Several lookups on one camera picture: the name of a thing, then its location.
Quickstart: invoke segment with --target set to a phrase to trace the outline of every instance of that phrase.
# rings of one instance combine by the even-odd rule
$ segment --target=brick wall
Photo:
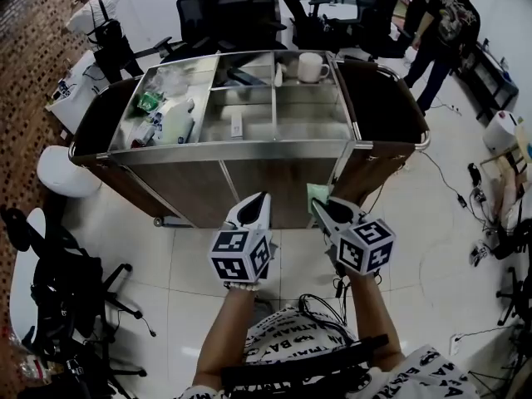
[[[0,0],[0,204],[25,214],[42,206],[45,188],[36,168],[43,149],[61,144],[61,125],[44,110],[64,76],[88,48],[81,36],[61,35],[72,0]],[[27,385],[8,345],[9,291],[15,250],[0,233],[0,399],[16,397]]]

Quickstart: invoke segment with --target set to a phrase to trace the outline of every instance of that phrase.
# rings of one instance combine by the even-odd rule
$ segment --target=bracelet
[[[226,287],[227,289],[238,288],[238,289],[245,289],[248,291],[258,291],[260,288],[260,284],[259,283],[234,283],[234,282],[225,281],[224,287]]]

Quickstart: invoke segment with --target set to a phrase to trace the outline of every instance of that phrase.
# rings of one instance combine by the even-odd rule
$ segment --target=black t-shirt
[[[480,31],[480,15],[469,0],[430,0],[427,11],[434,17],[421,42],[437,40],[452,56],[469,53]]]
[[[412,0],[405,16],[404,30],[414,36],[430,0]]]

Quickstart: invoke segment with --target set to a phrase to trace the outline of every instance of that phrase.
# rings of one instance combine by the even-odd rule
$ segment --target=backpack
[[[100,47],[115,46],[122,39],[122,28],[116,19],[109,19],[102,0],[98,0],[98,2],[100,3],[101,12],[105,18],[105,21],[99,27],[96,26],[96,21],[94,20],[94,11],[92,10],[92,5],[89,3],[92,12],[94,29],[89,32],[87,36],[91,35],[93,32],[96,36],[96,41],[89,38],[89,42],[97,44]]]

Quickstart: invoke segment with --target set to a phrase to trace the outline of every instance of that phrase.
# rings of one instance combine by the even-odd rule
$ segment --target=white mug
[[[323,59],[317,53],[302,53],[299,56],[298,79],[304,83],[317,83],[329,75],[329,65],[323,63]]]

